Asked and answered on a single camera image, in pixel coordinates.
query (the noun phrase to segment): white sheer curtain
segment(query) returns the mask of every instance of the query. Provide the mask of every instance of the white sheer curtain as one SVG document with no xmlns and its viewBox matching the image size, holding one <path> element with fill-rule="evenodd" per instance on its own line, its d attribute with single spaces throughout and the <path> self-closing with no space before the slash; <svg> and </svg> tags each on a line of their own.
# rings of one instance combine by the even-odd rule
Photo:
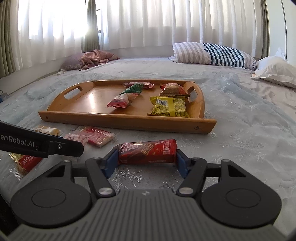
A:
<svg viewBox="0 0 296 241">
<path fill-rule="evenodd" d="M 84 0 L 12 0 L 11 39 L 18 70 L 81 53 Z"/>
<path fill-rule="evenodd" d="M 100 0 L 103 49 L 207 42 L 260 57 L 259 0 Z"/>
</svg>

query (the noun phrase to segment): yellow snack package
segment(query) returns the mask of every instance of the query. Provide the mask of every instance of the yellow snack package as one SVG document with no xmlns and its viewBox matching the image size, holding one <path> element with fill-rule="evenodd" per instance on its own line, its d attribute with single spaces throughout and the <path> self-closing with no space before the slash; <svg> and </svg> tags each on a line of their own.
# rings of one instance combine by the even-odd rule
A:
<svg viewBox="0 0 296 241">
<path fill-rule="evenodd" d="M 147 115 L 189 118 L 186 112 L 184 96 L 178 98 L 153 96 L 150 97 L 150 102 L 154 104 L 154 108 Z"/>
</svg>

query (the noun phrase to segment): wooden tray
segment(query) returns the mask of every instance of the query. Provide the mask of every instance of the wooden tray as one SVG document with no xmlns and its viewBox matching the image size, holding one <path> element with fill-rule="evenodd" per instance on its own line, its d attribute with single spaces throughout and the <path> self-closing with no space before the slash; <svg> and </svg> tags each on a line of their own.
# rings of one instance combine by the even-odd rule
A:
<svg viewBox="0 0 296 241">
<path fill-rule="evenodd" d="M 126 108 L 106 107 L 120 92 L 125 90 L 123 83 L 151 82 L 154 87 L 143 90 Z M 161 83 L 178 83 L 187 93 L 196 91 L 192 102 L 186 98 L 187 113 L 191 118 L 147 116 L 153 109 L 151 96 L 159 96 Z M 65 95 L 74 89 L 81 92 L 71 99 Z M 200 87 L 194 82 L 181 80 L 98 80 L 76 84 L 59 94 L 48 107 L 40 111 L 42 120 L 76 125 L 111 127 L 120 129 L 166 131 L 208 134 L 216 120 L 204 119 L 205 100 Z"/>
</svg>

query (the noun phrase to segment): tray handle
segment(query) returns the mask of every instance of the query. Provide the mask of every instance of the tray handle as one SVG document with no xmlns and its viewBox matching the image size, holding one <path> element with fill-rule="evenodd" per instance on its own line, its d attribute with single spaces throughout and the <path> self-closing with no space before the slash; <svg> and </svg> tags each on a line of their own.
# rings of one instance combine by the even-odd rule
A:
<svg viewBox="0 0 296 241">
<path fill-rule="evenodd" d="M 83 82 L 76 85 L 73 85 L 67 89 L 65 89 L 62 93 L 60 93 L 47 108 L 48 111 L 61 111 L 67 105 L 71 104 L 73 101 L 77 100 L 87 92 L 89 92 L 94 87 L 94 83 L 92 81 Z M 79 89 L 80 93 L 73 96 L 71 99 L 66 99 L 65 95 L 73 91 L 74 89 Z"/>
<path fill-rule="evenodd" d="M 188 101 L 188 98 L 185 101 L 187 113 L 191 118 L 204 118 L 205 114 L 205 98 L 203 96 L 201 88 L 194 82 L 186 82 L 183 85 L 184 90 L 190 94 L 195 90 L 197 97 L 192 102 Z"/>
</svg>

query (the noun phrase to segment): barcode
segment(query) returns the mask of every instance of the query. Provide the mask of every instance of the barcode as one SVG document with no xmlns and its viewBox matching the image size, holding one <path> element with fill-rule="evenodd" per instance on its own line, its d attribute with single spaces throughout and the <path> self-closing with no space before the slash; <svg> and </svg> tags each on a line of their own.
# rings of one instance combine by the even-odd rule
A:
<svg viewBox="0 0 296 241">
<path fill-rule="evenodd" d="M 167 100 L 160 100 L 157 98 L 156 103 L 161 104 L 163 106 L 168 106 L 168 101 Z"/>
</svg>

